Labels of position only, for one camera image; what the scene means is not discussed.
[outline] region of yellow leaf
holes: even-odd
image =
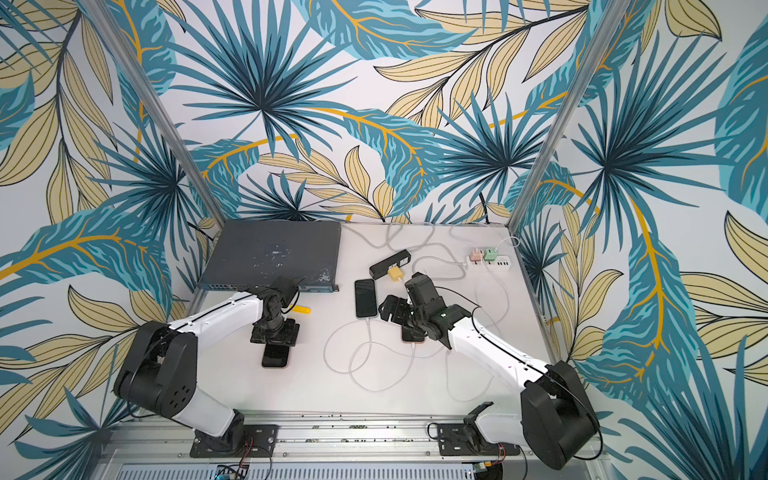
[[[72,363],[64,368],[64,371],[56,377],[51,388],[48,389],[45,396],[43,396],[43,400],[40,402],[38,409],[35,410],[33,417],[36,419],[44,419],[56,410],[56,407],[58,407],[61,402],[64,401],[64,398],[66,398],[64,389],[71,392],[78,386],[78,383],[83,379],[85,373],[91,368],[91,364],[94,362],[97,352],[98,347],[94,347],[73,360]]]
[[[29,362],[28,360],[0,359],[0,368],[16,370],[48,365],[51,362],[61,360],[73,353],[87,349],[89,346],[97,344],[101,345],[102,343],[107,342],[110,338],[112,337],[99,336],[91,338],[90,336],[75,335],[74,333],[55,336],[27,348],[27,351],[34,356],[34,362]]]
[[[58,23],[62,25],[71,22],[75,14],[78,13],[78,6],[74,0],[37,0],[36,3],[37,5],[40,5],[48,15],[56,18]],[[33,23],[33,25],[30,25],[23,19],[23,17],[15,15],[16,20],[18,20],[26,30],[48,30],[50,28],[58,27],[58,23],[51,20],[51,17],[46,15],[45,12],[41,12],[37,6],[26,0],[13,0],[13,5]],[[0,20],[0,25],[6,26],[8,23],[5,20]]]
[[[67,88],[74,100],[74,104],[80,108],[85,114],[88,120],[94,122],[94,125],[99,127],[109,138],[114,137],[114,132],[110,126],[107,118],[101,113],[101,110],[96,105],[96,102],[88,93],[88,88],[85,86],[82,75],[78,66],[74,64],[72,56],[69,53],[64,54],[64,80],[67,82]]]
[[[314,170],[312,170],[312,167],[310,167],[305,162],[297,161],[296,158],[293,157],[293,155],[286,155],[286,154],[260,155],[259,163],[264,165],[270,165],[271,167],[293,168],[294,170],[298,170],[302,172],[314,173]]]
[[[211,217],[203,217],[200,219],[200,222],[198,222],[197,226],[203,230],[208,230],[209,228],[214,228],[216,226],[216,222],[214,222],[214,219]]]
[[[296,140],[296,146],[299,148],[299,152],[304,156],[304,158],[310,161],[312,165],[320,169],[320,171],[330,175],[331,178],[336,179],[336,181],[338,181],[340,184],[344,184],[344,181],[339,175],[339,171],[336,169],[336,165],[334,165],[332,161],[328,160],[328,157],[323,154],[319,154],[314,150],[310,150],[309,152],[306,151],[306,148],[304,148],[304,145],[302,145],[301,141],[299,140]]]
[[[574,321],[569,316],[570,314],[568,313],[568,310],[563,306],[559,296],[555,293],[552,295],[552,297],[554,298],[554,309],[558,313],[558,321],[560,322],[560,327],[563,329],[564,343],[567,345],[566,348],[570,348],[574,339]]]
[[[56,101],[51,99],[37,107],[18,130],[0,164],[0,186],[16,184],[32,175],[50,153],[57,134]]]
[[[307,185],[336,185],[334,180],[320,174],[305,174],[302,172],[299,174],[286,174],[286,178],[299,184],[306,182]]]
[[[85,167],[71,158],[69,159],[69,167],[72,170],[74,184],[78,186],[80,195],[85,198],[89,207],[96,208],[107,201],[109,196],[104,187],[91,180],[93,176],[88,170],[85,170]]]
[[[32,400],[64,369],[59,366],[53,369],[37,372],[28,379],[30,383],[19,383],[0,397],[0,433],[3,433],[16,417],[29,406]]]
[[[509,218],[511,213],[507,207],[502,204],[486,204],[491,212],[499,215],[500,217]]]
[[[699,328],[699,336],[707,344],[714,359],[736,355],[741,339],[746,338],[745,348],[750,348],[768,336],[768,321],[749,317],[726,317]]]
[[[589,283],[587,291],[579,303],[577,326],[598,314],[600,308],[603,307],[608,289],[622,275],[624,274],[618,270],[603,270]]]
[[[346,154],[344,170],[352,189],[364,198],[368,198],[368,189],[371,187],[371,177],[360,161],[360,147],[354,147]]]
[[[462,115],[462,108],[466,110],[472,103],[472,95],[477,95],[480,89],[482,65],[487,55],[488,51],[483,51],[475,58],[453,85],[453,89],[451,89],[451,120],[459,118]]]
[[[93,210],[96,208],[95,205],[91,205],[90,202],[88,202],[88,199],[85,198],[83,194],[78,195],[78,212],[83,210]]]
[[[544,40],[541,47],[539,47],[523,81],[528,80],[538,72],[544,70],[550,63],[559,57],[573,40],[578,37],[581,28],[584,27],[585,21],[587,21],[586,11],[569,18],[567,22],[560,25],[557,30],[553,31],[547,39]]]
[[[663,0],[656,0],[654,7],[650,10],[648,19],[645,21],[643,27],[643,34],[640,36],[641,52],[645,51],[645,48],[650,43],[650,40],[654,37],[656,31],[656,24],[659,21],[659,13],[661,12],[661,2]]]
[[[768,386],[768,356],[744,367],[744,377],[753,382]]]
[[[563,253],[565,253],[565,264],[568,265],[568,271],[571,275],[578,279],[578,264],[576,263],[576,252],[574,251],[571,241],[563,235],[560,237],[560,245],[562,246]]]
[[[437,128],[442,121],[442,89],[437,90],[424,107],[421,123],[422,127]]]
[[[83,24],[83,47],[85,49],[85,57],[88,59],[88,64],[91,65],[96,74],[98,82],[109,97],[110,103],[114,101],[112,97],[112,78],[109,75],[109,67],[107,66],[107,57],[104,55],[104,47],[101,45],[101,41],[94,30],[91,21],[87,18],[81,20]]]
[[[603,348],[604,335],[605,330],[598,329],[596,326],[584,328],[576,338],[576,347],[571,358],[583,361],[599,352]]]
[[[694,311],[696,312],[696,324],[699,325],[700,323],[708,323],[713,320],[721,319],[723,318],[720,315],[715,315],[712,312],[707,312],[705,309],[701,308],[700,306],[694,306]]]
[[[83,323],[105,332],[124,332],[138,324],[123,310],[123,307],[110,302],[100,302],[82,296],[72,286],[67,292],[69,308]]]
[[[170,317],[173,320],[180,320],[184,318],[184,312],[187,310],[187,305],[182,299],[174,295],[174,303],[170,307]]]
[[[715,14],[701,0],[667,0],[667,25],[678,37],[723,38]]]
[[[109,180],[111,178],[109,165],[102,163],[107,161],[107,157],[104,155],[104,151],[96,145],[98,141],[96,133],[74,109],[69,97],[64,92],[59,92],[59,94],[61,95],[61,103],[64,105],[64,119],[67,122],[69,135],[72,137],[74,146],[102,178]]]
[[[507,14],[507,26],[506,29],[502,30],[501,12],[486,12],[485,27],[483,27],[482,13],[464,15],[463,13],[429,12],[417,8],[416,14],[440,22],[445,30],[453,33],[463,34],[473,31],[474,33],[464,42],[464,45],[474,45],[495,40],[509,33],[510,30],[515,30],[525,25],[522,18]]]
[[[73,211],[72,192],[67,175],[67,152],[64,141],[58,143],[58,161],[53,169],[48,187],[45,189],[45,199],[48,201],[48,216],[51,224],[59,223],[71,217]]]
[[[195,230],[194,233],[195,238],[197,239],[197,244],[200,245],[200,249],[203,251],[203,261],[207,262],[211,251],[210,244],[208,243],[208,237],[206,237],[203,232],[198,230]]]
[[[373,204],[379,209],[384,217],[392,211],[392,201],[395,197],[395,189],[389,186],[384,180],[378,187],[373,189]]]
[[[560,291],[563,293],[563,304],[568,312],[568,318],[576,319],[576,293],[562,262],[560,262]]]
[[[407,94],[404,94],[402,97],[395,100],[395,103],[393,103],[392,106],[387,109],[386,113],[396,117],[407,117],[414,108],[419,106],[419,104],[429,96],[429,94],[435,91],[436,88],[442,88],[447,81],[447,78],[443,78],[442,80],[437,80],[435,83],[429,85],[428,87],[420,88],[419,90],[410,91]]]
[[[96,389],[102,383],[109,379],[110,373],[115,373],[120,370],[125,361],[125,356],[128,354],[128,350],[131,348],[131,344],[134,342],[136,332],[131,332],[124,339],[120,340],[117,344],[107,349],[101,358],[96,363],[96,368],[91,372],[91,376],[88,377],[88,381],[85,382],[83,388],[78,393],[78,397],[82,397],[86,393]]]
[[[461,67],[475,53],[473,51],[448,51],[392,67],[374,67],[382,76],[394,81],[428,80],[443,74],[451,73]]]
[[[332,212],[337,212],[338,214],[357,214],[357,215],[363,215],[364,217],[369,218],[376,218],[380,219],[378,213],[373,211],[371,207],[367,207],[365,205],[339,205],[338,207],[323,207],[326,210],[330,210]]]
[[[338,204],[359,204],[361,200],[360,197],[337,188],[307,188],[306,191],[311,192],[316,197],[331,200]]]
[[[578,255],[578,249],[581,246],[581,235],[579,234],[581,220],[571,204],[563,205],[563,216],[565,217],[566,225],[568,225],[568,232],[571,235],[571,245],[573,245],[574,253]]]
[[[547,5],[545,0],[522,0],[523,8],[529,8],[531,10],[546,10]],[[515,7],[519,7],[519,0],[509,0],[509,4]],[[568,12],[575,10],[579,7],[589,5],[590,0],[549,0],[550,12]]]
[[[507,38],[502,42],[502,45],[496,50],[493,56],[491,56],[491,61],[488,63],[488,73],[485,77],[485,82],[488,85],[488,98],[485,100],[486,107],[488,107],[502,91],[504,82],[507,79],[509,65],[511,65],[512,60],[515,60],[515,56],[520,51],[520,47],[523,46],[523,42],[528,37],[528,32],[529,30],[523,30],[510,38]]]
[[[415,124],[421,124],[422,123],[422,112],[423,112],[423,110],[419,110],[416,113],[414,113],[413,115],[411,115],[410,117],[408,117],[408,119],[410,121],[412,121],[413,123],[415,123]]]
[[[131,291],[131,308],[145,322],[165,323],[167,319],[163,307],[146,290]]]
[[[725,217],[725,237],[739,261],[768,283],[768,238],[746,228],[730,212]]]
[[[48,88],[56,75],[56,61],[61,53],[61,46],[49,41],[41,41],[39,45],[53,62],[34,45],[22,45],[19,50],[24,57],[14,53],[6,57],[4,63],[0,63],[0,88],[16,88],[27,81],[30,73],[35,83],[35,95],[40,95]]]
[[[598,219],[597,215],[594,215],[587,228],[584,230],[584,235],[589,235],[595,221]],[[584,285],[584,281],[589,275],[589,271],[592,270],[592,263],[594,262],[594,235],[590,235],[584,238],[584,242],[581,244],[581,269],[579,270],[579,285]]]
[[[184,21],[187,20],[184,16],[184,11],[181,10],[181,7],[176,3],[176,0],[157,0],[157,6],[172,15],[176,15]]]
[[[467,217],[467,220],[464,220],[464,223],[473,223],[485,216],[485,209],[482,207],[482,204],[478,204],[475,206],[475,209],[472,211],[472,215]]]
[[[692,300],[768,313],[767,301],[724,276],[714,273],[683,273],[681,276]]]

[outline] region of phone screen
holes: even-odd
[[[373,280],[355,282],[355,312],[357,318],[372,318],[379,314],[376,304],[376,284]]]

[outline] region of metal frame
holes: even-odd
[[[176,160],[184,169],[184,173],[187,174],[192,187],[200,195],[200,199],[203,201],[203,205],[208,210],[208,213],[218,224],[219,228],[222,228],[227,222],[226,217],[210,189],[205,184],[203,176],[200,175],[200,171],[192,159],[192,154],[187,149],[187,145],[184,144],[184,140],[182,140],[178,130],[176,130],[176,126],[161,103],[160,97],[157,96],[157,92],[152,87],[147,73],[139,64],[136,55],[129,50],[128,41],[125,35],[121,34],[122,30],[117,20],[114,19],[114,16],[109,11],[107,2],[104,2],[104,0],[81,0],[81,4],[88,13],[88,17],[93,21],[93,26],[101,40],[107,45],[107,50],[112,53],[120,73],[125,75],[131,83],[139,100],[144,103],[144,108],[147,109],[147,113],[154,121],[155,126],[157,126],[160,134],[168,143],[170,151],[173,152]]]
[[[558,142],[563,137],[565,125],[568,124],[576,112],[576,108],[581,103],[581,98],[584,97],[592,76],[603,61],[603,55],[608,49],[611,39],[614,37],[621,17],[627,12],[629,1],[611,0],[608,2],[608,7],[605,8],[605,12],[603,12],[603,16],[600,18],[600,23],[598,23],[598,27],[595,29],[594,35],[592,35],[592,39],[587,45],[587,50],[584,52],[581,67],[576,71],[571,85],[568,87],[568,94],[565,95],[558,113],[554,116],[554,123],[549,129],[544,143],[541,145],[541,150],[538,152],[530,173],[528,173],[528,179],[525,181],[525,185],[523,185],[515,208],[512,209],[509,223],[507,223],[510,235],[515,235],[518,231],[523,216],[528,210],[528,205],[533,200],[534,195],[536,195],[541,178],[547,170],[549,159],[554,155]]]

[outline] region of red wire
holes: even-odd
[[[246,457],[250,453],[250,450],[253,448],[253,439],[249,439],[248,448],[245,450],[245,453],[243,453],[243,458],[240,459],[240,468],[243,467],[243,462],[245,462]]]

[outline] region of robotic arm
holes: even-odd
[[[578,375],[565,362],[534,359],[477,325],[458,305],[446,306],[432,281],[421,273],[406,282],[410,302],[388,296],[381,318],[414,336],[455,349],[519,393],[521,413],[484,403],[468,417],[475,444],[526,444],[546,464],[560,469],[599,429]],[[292,346],[299,326],[285,319],[296,284],[278,279],[270,288],[235,293],[228,300],[168,325],[145,323],[114,385],[115,395],[196,430],[215,452],[243,444],[243,415],[197,387],[197,355],[242,326],[253,323],[251,341]]]

